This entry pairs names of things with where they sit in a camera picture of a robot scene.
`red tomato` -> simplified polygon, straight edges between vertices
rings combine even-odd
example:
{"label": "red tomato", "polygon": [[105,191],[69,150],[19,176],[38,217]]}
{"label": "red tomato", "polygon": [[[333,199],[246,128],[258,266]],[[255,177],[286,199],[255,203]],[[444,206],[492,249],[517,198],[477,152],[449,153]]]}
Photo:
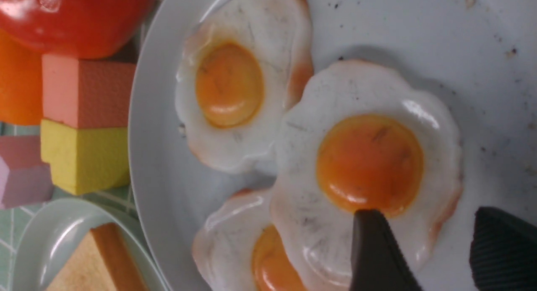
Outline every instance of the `red tomato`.
{"label": "red tomato", "polygon": [[0,29],[40,53],[77,58],[114,54],[155,0],[0,0]]}

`egg yolk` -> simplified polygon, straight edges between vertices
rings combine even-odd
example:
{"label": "egg yolk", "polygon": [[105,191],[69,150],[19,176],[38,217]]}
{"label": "egg yolk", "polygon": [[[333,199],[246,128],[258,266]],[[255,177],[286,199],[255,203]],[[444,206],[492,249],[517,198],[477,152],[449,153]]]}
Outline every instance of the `egg yolk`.
{"label": "egg yolk", "polygon": [[265,228],[255,242],[252,272],[259,291],[305,291],[274,225]]}
{"label": "egg yolk", "polygon": [[358,115],[337,123],[317,152],[317,183],[340,209],[401,214],[416,196],[423,172],[416,137],[397,121]]}
{"label": "egg yolk", "polygon": [[196,99],[207,121],[216,127],[246,123],[263,102],[263,75],[257,60],[236,44],[217,47],[198,68]]}

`small white dish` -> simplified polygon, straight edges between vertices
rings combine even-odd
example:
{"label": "small white dish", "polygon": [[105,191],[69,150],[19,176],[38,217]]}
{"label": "small white dish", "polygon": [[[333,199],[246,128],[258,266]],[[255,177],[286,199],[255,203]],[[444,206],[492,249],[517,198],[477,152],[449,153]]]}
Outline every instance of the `small white dish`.
{"label": "small white dish", "polygon": [[123,239],[151,291],[166,291],[138,221],[80,199],[59,199],[40,210],[24,231],[15,257],[10,290],[44,291],[90,228],[121,227]]}

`purple block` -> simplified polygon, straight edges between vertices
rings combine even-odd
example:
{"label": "purple block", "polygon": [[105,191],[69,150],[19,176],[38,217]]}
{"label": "purple block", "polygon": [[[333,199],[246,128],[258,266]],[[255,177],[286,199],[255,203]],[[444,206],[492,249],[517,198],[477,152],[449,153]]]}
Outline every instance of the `purple block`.
{"label": "purple block", "polygon": [[39,136],[0,137],[0,209],[48,201],[53,190]]}

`fried egg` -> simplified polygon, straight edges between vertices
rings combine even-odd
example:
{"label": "fried egg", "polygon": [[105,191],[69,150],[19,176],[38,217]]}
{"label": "fried egg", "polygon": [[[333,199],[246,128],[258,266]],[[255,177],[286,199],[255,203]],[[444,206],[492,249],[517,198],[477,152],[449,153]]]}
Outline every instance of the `fried egg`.
{"label": "fried egg", "polygon": [[271,203],[305,287],[348,290],[359,209],[387,216],[417,272],[462,192],[461,159],[449,110],[396,71],[348,60],[312,77],[276,138]]}
{"label": "fried egg", "polygon": [[305,291],[269,215],[270,190],[242,190],[196,234],[192,255],[213,291]]}
{"label": "fried egg", "polygon": [[306,0],[231,0],[184,43],[176,111],[205,165],[243,173],[274,158],[284,113],[313,74]]}

